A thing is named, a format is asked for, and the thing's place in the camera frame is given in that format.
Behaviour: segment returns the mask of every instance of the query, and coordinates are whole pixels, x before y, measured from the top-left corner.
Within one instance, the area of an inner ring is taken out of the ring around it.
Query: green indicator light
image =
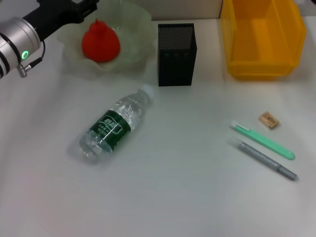
[[[22,59],[26,59],[29,56],[29,52],[28,51],[24,51],[22,53]]]

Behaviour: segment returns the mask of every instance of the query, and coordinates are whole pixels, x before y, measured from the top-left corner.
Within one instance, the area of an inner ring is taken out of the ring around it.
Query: red fruit
[[[120,52],[118,36],[104,22],[96,20],[82,38],[84,55],[97,63],[113,60]]]

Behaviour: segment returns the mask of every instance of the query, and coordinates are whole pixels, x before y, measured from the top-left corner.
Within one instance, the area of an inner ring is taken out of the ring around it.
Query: eraser
[[[278,125],[278,120],[269,112],[265,112],[259,117],[259,121],[268,129],[274,129]]]

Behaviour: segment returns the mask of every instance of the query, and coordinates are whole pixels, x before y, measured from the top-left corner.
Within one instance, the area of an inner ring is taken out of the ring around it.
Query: water bottle
[[[117,101],[80,139],[84,156],[92,162],[101,154],[112,153],[117,144],[142,122],[154,97],[153,89],[144,85],[135,94]]]

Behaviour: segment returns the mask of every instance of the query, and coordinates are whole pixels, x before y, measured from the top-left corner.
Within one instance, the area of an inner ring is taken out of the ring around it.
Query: green bottle label
[[[90,130],[102,137],[114,150],[120,140],[130,133],[131,129],[125,119],[118,113],[109,110],[100,118]]]

